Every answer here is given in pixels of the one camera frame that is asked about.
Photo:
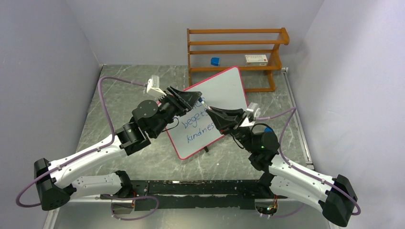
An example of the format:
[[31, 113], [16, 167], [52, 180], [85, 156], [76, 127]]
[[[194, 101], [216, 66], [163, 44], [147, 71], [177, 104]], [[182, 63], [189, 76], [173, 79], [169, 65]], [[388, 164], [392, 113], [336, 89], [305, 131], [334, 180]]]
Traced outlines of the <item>white blue whiteboard marker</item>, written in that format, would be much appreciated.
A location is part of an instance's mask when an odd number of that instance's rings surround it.
[[207, 105], [207, 103], [206, 103], [202, 98], [199, 98], [198, 101], [199, 101], [206, 109], [210, 109], [209, 106]]

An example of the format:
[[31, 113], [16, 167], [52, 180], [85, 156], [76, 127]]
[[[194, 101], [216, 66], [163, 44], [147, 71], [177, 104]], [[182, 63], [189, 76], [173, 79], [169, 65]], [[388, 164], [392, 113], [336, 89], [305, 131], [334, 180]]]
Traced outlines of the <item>pink framed whiteboard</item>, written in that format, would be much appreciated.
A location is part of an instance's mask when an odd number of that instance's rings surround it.
[[[185, 89], [202, 93], [208, 106], [222, 109], [246, 109], [247, 99], [238, 67], [228, 68]], [[167, 125], [169, 140], [179, 159], [185, 160], [204, 147], [223, 138], [200, 102], [186, 115]]]

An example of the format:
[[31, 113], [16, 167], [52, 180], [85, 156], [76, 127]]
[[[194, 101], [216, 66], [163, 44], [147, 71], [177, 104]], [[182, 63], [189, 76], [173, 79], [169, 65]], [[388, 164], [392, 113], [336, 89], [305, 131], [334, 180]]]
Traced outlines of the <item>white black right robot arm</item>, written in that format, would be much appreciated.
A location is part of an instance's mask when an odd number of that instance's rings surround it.
[[[360, 215], [358, 198], [348, 178], [324, 175], [288, 159], [281, 149], [282, 136], [263, 124], [258, 104], [251, 103], [245, 110], [210, 106], [206, 112], [216, 129], [249, 152], [251, 165], [263, 172], [257, 188], [262, 197], [294, 199], [317, 209], [339, 227], [346, 227], [351, 216]], [[258, 125], [268, 131], [254, 132]]]

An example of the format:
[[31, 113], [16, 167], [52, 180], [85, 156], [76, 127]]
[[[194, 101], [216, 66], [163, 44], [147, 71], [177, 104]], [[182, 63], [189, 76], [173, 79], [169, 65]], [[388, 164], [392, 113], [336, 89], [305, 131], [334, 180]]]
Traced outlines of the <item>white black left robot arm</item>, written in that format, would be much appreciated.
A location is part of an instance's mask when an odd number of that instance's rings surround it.
[[64, 159], [34, 163], [35, 185], [42, 210], [59, 208], [74, 198], [110, 195], [114, 198], [133, 196], [133, 185], [125, 171], [103, 176], [84, 174], [102, 163], [127, 157], [151, 144], [175, 118], [186, 115], [200, 101], [202, 93], [184, 92], [173, 87], [159, 90], [158, 101], [144, 100], [132, 111], [130, 121], [113, 130], [99, 143]]

